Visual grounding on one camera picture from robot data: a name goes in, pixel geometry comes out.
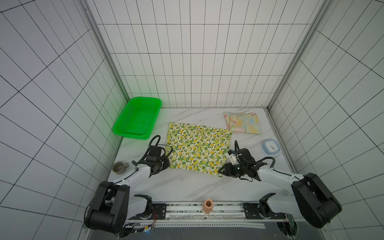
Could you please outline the green lemon print skirt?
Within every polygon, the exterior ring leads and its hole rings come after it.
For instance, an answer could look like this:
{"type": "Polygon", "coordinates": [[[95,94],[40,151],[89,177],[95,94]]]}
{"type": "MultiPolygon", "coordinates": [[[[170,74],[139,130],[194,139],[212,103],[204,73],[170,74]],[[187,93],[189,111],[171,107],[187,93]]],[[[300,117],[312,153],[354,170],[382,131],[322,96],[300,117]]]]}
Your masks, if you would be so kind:
{"type": "Polygon", "coordinates": [[[194,124],[170,122],[166,150],[170,168],[190,170],[221,178],[232,131],[194,124]]]}

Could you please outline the pastel floral skirt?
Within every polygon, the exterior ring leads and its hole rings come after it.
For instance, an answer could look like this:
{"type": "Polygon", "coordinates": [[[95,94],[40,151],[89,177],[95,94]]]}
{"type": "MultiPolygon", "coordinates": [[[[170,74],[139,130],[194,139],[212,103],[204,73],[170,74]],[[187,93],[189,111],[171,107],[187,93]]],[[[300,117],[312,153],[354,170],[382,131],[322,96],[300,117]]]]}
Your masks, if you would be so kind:
{"type": "Polygon", "coordinates": [[[228,130],[235,133],[261,135],[262,130],[256,113],[224,112],[228,130]]]}

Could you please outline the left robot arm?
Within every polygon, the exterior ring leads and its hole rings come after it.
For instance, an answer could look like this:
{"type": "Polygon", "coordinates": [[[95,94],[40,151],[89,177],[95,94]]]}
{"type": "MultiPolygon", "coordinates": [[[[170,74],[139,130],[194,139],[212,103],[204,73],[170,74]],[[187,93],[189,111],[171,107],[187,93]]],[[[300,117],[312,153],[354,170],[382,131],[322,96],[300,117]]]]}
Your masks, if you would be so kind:
{"type": "Polygon", "coordinates": [[[99,184],[84,214],[84,224],[92,230],[113,234],[119,233],[132,217],[154,217],[152,198],[147,195],[131,195],[141,182],[170,167],[169,157],[173,148],[166,152],[165,146],[149,146],[143,157],[132,164],[135,170],[119,179],[99,184]]]}

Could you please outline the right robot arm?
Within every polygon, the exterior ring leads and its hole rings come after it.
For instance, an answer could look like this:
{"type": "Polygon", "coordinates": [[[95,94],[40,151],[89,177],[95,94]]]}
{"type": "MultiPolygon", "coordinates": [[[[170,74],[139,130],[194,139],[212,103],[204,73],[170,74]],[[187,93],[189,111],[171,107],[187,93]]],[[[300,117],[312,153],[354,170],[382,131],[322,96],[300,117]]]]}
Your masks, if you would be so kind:
{"type": "Polygon", "coordinates": [[[302,217],[315,228],[322,228],[342,211],[342,205],[323,181],[313,173],[286,173],[275,168],[271,156],[256,161],[248,149],[229,151],[230,161],[219,169],[219,174],[246,180],[265,182],[288,192],[287,195],[268,193],[249,210],[253,217],[272,219],[284,214],[302,217]]]}

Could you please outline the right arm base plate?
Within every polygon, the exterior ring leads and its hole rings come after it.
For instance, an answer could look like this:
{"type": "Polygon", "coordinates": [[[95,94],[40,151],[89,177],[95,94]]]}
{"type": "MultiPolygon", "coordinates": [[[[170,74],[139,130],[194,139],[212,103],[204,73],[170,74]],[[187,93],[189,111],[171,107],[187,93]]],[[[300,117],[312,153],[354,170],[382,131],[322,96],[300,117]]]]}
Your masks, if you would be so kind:
{"type": "Polygon", "coordinates": [[[285,214],[274,213],[266,203],[243,203],[247,220],[284,220],[285,214]]]}

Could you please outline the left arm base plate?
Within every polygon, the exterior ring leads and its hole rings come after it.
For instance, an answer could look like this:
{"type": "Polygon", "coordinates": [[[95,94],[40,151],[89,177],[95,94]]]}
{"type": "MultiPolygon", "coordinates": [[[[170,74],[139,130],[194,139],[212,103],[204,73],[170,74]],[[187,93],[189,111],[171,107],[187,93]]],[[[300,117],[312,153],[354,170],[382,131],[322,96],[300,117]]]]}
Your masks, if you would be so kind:
{"type": "Polygon", "coordinates": [[[151,214],[148,220],[165,220],[167,213],[167,204],[152,204],[151,214]]]}

